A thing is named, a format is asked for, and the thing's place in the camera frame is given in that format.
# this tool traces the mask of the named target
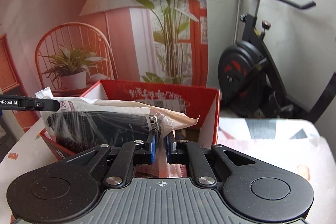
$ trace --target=gray ribbed plate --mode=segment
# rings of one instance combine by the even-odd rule
[[[88,214],[68,224],[251,224],[232,213],[214,190],[190,179],[133,179],[107,190]],[[295,224],[304,224],[298,220]]]

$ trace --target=exercise bike flywheel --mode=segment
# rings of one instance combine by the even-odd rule
[[[237,44],[228,47],[219,60],[218,79],[223,102],[241,116],[259,108],[266,86],[266,74],[261,71],[243,90],[239,90],[244,77],[260,58],[261,54],[255,50],[251,54],[251,49],[244,44]]]

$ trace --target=small green plant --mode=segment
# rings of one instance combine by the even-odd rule
[[[99,57],[95,52],[90,52],[88,47],[76,48],[68,50],[62,45],[58,45],[60,55],[55,54],[48,57],[52,68],[46,70],[43,75],[51,77],[51,81],[54,82],[57,78],[75,75],[82,71],[89,71],[89,68],[97,67],[95,62],[106,61],[106,58]]]
[[[198,22],[195,15],[181,9],[187,0],[158,0],[160,6],[156,9],[151,0],[135,0],[143,8],[149,9],[156,16],[160,29],[153,32],[155,42],[165,47],[165,55],[157,53],[157,58],[166,77],[163,79],[154,73],[147,72],[142,76],[145,82],[182,84],[185,71],[185,52],[179,43],[181,33],[190,25],[190,20]]]

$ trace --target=crosshair symbol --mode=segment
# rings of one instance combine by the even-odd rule
[[[161,187],[163,187],[163,186],[166,186],[166,185],[169,184],[169,183],[164,182],[164,181],[160,181],[160,182],[157,183],[157,184],[160,185]]]

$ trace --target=lampshade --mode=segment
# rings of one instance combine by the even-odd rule
[[[124,7],[136,7],[132,0],[87,0],[80,16],[105,12],[112,9]]]

